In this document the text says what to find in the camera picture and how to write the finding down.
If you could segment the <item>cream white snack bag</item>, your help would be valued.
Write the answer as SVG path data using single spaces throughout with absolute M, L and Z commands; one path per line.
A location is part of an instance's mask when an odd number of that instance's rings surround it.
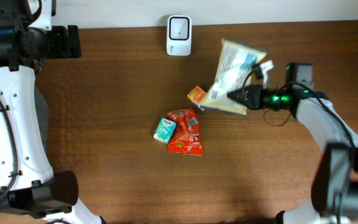
M 220 110 L 245 116 L 247 108 L 227 97 L 229 92 L 250 84 L 249 72 L 262 61 L 267 52 L 222 39 L 222 50 L 214 83 L 201 102 L 203 109 Z

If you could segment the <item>orange small carton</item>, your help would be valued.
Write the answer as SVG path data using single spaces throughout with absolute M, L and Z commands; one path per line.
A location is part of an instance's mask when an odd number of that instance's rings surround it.
M 201 102 L 205 96 L 206 92 L 199 86 L 195 86 L 194 89 L 192 89 L 189 94 L 187 94 L 187 98 L 201 111 L 203 111 Z

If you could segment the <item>red snack bag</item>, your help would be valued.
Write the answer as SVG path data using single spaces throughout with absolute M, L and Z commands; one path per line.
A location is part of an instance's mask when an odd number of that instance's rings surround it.
M 176 122 L 175 134 L 168 143 L 168 151 L 180 154 L 202 156 L 200 124 L 193 109 L 171 111 L 168 117 Z

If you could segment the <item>green Kleenex tissue pack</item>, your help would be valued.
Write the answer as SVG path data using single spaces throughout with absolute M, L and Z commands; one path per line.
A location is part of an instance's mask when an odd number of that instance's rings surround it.
M 154 132 L 154 139 L 164 144 L 168 144 L 173 137 L 176 127 L 176 122 L 162 118 Z

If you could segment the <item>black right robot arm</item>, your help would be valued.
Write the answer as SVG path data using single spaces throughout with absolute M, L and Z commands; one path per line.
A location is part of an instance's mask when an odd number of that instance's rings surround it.
M 322 92 L 300 83 L 277 90 L 249 85 L 227 97 L 250 110 L 288 110 L 319 144 L 323 156 L 311 188 L 311 199 L 281 211 L 275 223 L 350 223 L 358 220 L 358 135 L 333 110 Z

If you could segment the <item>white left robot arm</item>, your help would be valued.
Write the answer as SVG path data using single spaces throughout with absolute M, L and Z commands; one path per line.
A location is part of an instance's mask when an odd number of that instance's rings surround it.
M 48 106 L 35 86 L 45 59 L 78 58 L 77 26 L 0 27 L 0 212 L 48 223 L 102 223 L 79 198 L 72 171 L 46 152 Z

